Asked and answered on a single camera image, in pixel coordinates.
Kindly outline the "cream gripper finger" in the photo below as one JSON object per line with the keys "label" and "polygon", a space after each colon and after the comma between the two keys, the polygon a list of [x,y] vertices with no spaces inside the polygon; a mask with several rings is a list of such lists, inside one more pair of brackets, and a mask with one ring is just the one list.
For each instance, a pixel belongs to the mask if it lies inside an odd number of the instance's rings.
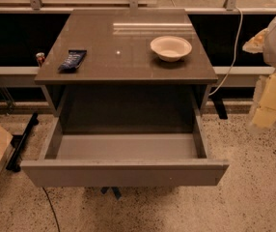
{"label": "cream gripper finger", "polygon": [[248,42],[243,45],[242,50],[252,54],[262,53],[262,47],[264,45],[266,32],[266,28],[262,29],[259,33],[257,33],[254,37],[252,37]]}
{"label": "cream gripper finger", "polygon": [[276,73],[259,79],[253,102],[250,125],[259,129],[271,128],[276,122]]}

